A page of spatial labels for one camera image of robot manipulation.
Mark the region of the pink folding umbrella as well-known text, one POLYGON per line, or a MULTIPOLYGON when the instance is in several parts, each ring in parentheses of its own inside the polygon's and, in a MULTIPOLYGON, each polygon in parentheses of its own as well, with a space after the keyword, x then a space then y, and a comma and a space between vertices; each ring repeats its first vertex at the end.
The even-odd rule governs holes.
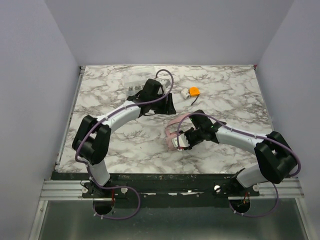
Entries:
POLYGON ((175 124, 179 124, 181 122, 181 120, 186 117, 188 115, 188 113, 186 114, 183 114, 183 115, 180 115, 178 116, 177 118, 171 120, 168 125, 165 127, 165 134, 166 134, 166 143, 167 143, 167 147, 170 151, 174 151, 174 150, 177 150, 176 148, 173 147, 173 144, 172 144, 172 138, 174 138, 175 136, 177 136, 177 132, 170 132, 169 130, 169 127, 172 126, 172 125, 175 125, 175 124))

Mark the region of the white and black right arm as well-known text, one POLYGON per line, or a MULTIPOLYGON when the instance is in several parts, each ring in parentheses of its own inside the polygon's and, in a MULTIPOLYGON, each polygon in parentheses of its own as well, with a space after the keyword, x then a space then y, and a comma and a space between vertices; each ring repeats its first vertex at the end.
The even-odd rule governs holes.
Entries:
POLYGON ((255 155, 257 163, 239 170, 231 180, 232 188, 246 189, 259 183, 279 184, 283 179, 294 177, 301 171, 299 157, 277 131, 256 134, 233 128, 197 110, 187 115, 194 125, 183 132, 187 141, 185 150, 203 142, 230 145, 255 155))

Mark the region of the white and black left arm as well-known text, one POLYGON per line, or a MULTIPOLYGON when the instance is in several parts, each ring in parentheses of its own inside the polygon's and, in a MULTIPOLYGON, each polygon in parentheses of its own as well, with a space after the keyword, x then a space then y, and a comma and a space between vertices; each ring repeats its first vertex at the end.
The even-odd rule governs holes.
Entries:
POLYGON ((175 115, 171 91, 155 79, 148 79, 142 90, 128 96, 118 108, 99 117, 85 116, 72 142, 77 162, 86 164, 88 173, 96 184, 104 186, 110 180, 105 157, 111 135, 130 121, 149 111, 160 115, 175 115))

